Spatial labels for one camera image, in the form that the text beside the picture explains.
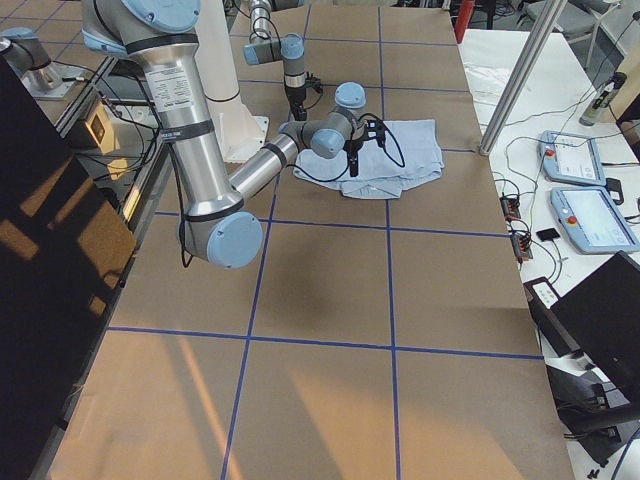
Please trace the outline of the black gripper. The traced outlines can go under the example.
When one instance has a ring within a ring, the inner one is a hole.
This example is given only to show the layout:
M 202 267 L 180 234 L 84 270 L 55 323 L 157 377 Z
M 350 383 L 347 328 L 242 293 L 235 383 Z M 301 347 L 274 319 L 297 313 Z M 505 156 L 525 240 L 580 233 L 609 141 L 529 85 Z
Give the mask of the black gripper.
M 355 139 L 347 139 L 344 143 L 344 151 L 347 154 L 349 175 L 357 175 L 357 155 L 364 144 L 364 137 L 360 136 Z
M 296 121 L 306 120 L 306 108 L 304 102 L 306 100 L 306 87 L 286 87 L 286 97 L 292 108 L 292 115 Z

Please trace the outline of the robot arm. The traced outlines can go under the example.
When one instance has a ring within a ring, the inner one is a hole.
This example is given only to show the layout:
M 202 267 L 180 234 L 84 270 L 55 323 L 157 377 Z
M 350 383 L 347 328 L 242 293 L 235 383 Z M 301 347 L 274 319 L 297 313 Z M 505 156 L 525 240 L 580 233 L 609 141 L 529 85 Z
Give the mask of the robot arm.
M 238 91 L 228 25 L 220 2 L 85 1 L 86 46 L 130 59 L 144 72 L 159 115 L 161 138 L 176 173 L 183 253 L 224 269 L 249 264 L 262 245 L 259 220 L 244 203 L 306 149 L 331 159 L 359 147 L 366 104 L 363 87 L 338 86 L 322 120 L 292 121 L 234 172 L 228 172 L 206 87 Z
M 248 65 L 281 61 L 284 90 L 290 112 L 296 121 L 307 119 L 304 107 L 308 72 L 304 58 L 304 40 L 297 33 L 281 36 L 271 16 L 273 12 L 298 8 L 303 1 L 252 0 L 249 2 L 250 35 L 243 53 Z

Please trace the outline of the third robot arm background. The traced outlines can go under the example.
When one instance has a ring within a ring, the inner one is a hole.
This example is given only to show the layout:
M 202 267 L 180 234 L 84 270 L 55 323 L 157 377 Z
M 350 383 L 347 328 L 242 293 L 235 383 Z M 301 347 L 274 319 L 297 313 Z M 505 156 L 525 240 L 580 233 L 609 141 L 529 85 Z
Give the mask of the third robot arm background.
M 54 63 L 35 32 L 26 27 L 1 32 L 1 56 L 34 99 L 62 100 L 85 80 L 84 68 Z

